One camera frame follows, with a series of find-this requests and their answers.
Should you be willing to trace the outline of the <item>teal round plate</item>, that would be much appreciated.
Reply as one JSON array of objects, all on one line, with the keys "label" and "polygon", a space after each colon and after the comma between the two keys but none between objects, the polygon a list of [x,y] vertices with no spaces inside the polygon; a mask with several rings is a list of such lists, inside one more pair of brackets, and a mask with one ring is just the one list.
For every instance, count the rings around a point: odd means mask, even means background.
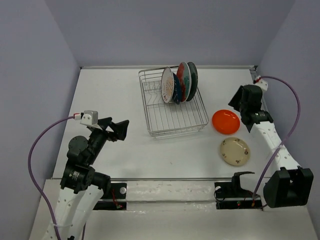
[{"label": "teal round plate", "polygon": [[191,88],[190,88],[190,93],[188,95],[187,98],[187,102],[191,101],[193,99],[193,97],[196,94],[197,88],[198,88],[198,70],[196,68],[196,65],[193,62],[188,62],[187,63],[189,70],[190,70],[190,75],[191,75]]}]

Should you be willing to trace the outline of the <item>dark blue leaf dish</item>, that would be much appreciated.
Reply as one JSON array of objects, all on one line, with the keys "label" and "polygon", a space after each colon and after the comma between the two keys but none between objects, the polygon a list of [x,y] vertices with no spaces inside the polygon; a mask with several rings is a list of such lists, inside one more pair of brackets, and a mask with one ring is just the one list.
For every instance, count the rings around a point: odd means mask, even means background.
[{"label": "dark blue leaf dish", "polygon": [[175,73],[173,73],[173,80],[174,80],[174,89],[173,89],[172,100],[175,104],[179,105],[182,100],[182,90],[181,90],[179,78]]}]

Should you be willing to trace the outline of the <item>red and teal floral plate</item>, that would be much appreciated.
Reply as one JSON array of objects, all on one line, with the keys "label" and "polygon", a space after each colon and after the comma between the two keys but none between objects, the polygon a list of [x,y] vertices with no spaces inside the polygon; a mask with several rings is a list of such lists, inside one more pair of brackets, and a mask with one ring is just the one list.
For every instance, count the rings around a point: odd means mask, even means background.
[{"label": "red and teal floral plate", "polygon": [[179,79],[182,92],[181,102],[183,103],[188,99],[192,85],[190,68],[186,62],[179,64],[176,75]]}]

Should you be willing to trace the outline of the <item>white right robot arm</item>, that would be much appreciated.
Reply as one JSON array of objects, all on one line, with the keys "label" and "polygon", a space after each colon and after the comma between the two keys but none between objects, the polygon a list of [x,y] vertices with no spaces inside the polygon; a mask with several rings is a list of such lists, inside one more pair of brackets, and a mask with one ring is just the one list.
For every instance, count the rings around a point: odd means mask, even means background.
[{"label": "white right robot arm", "polygon": [[248,190],[253,198],[263,197],[270,208],[305,206],[308,202],[314,175],[303,168],[285,147],[288,137],[280,138],[271,115],[262,110],[266,87],[258,84],[241,85],[229,102],[239,112],[241,122],[260,146],[267,151],[268,161],[258,178],[241,178],[230,183],[235,196]]}]

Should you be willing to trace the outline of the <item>white plate with orange sunburst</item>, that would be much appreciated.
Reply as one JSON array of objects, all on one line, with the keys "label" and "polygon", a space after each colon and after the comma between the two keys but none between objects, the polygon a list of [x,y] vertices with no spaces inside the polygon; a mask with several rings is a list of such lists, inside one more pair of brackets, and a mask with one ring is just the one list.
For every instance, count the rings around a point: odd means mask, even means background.
[{"label": "white plate with orange sunburst", "polygon": [[163,70],[161,76],[161,97],[164,103],[169,103],[174,93],[174,77],[170,67]]}]

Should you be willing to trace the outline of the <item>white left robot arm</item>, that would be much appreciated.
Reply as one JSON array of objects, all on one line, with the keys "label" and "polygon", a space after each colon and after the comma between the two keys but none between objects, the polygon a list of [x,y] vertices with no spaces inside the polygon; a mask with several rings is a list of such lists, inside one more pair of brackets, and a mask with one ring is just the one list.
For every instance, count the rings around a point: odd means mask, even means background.
[{"label": "white left robot arm", "polygon": [[92,167],[107,141],[124,141],[129,120],[114,123],[111,117],[98,119],[89,114],[80,123],[90,130],[89,137],[73,137],[68,143],[67,162],[60,191],[44,240],[78,240],[99,199],[110,194],[110,176]]}]

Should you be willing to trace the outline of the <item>orange round plate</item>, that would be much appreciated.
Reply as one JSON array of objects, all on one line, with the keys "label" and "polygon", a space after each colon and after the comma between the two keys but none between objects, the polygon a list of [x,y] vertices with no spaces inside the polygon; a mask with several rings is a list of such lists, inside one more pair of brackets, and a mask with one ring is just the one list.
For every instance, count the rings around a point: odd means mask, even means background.
[{"label": "orange round plate", "polygon": [[216,131],[223,135],[235,134],[240,128],[240,119],[232,111],[221,109],[216,111],[211,119]]}]

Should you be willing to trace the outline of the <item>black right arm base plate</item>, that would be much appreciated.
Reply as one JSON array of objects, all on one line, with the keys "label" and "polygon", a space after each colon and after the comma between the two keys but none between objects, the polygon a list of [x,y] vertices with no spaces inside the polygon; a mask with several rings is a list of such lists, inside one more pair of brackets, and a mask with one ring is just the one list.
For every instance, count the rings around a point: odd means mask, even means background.
[{"label": "black right arm base plate", "polygon": [[242,210],[259,209],[263,206],[261,198],[242,188],[234,188],[233,184],[228,182],[215,182],[213,196],[216,201],[217,210]]}]

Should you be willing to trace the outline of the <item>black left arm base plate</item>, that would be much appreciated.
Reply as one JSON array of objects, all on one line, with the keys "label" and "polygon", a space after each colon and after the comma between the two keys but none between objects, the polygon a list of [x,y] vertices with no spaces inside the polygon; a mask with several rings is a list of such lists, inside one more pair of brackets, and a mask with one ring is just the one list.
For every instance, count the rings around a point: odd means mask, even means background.
[{"label": "black left arm base plate", "polygon": [[96,203],[94,211],[125,211],[127,209],[127,183],[112,182],[108,193]]}]

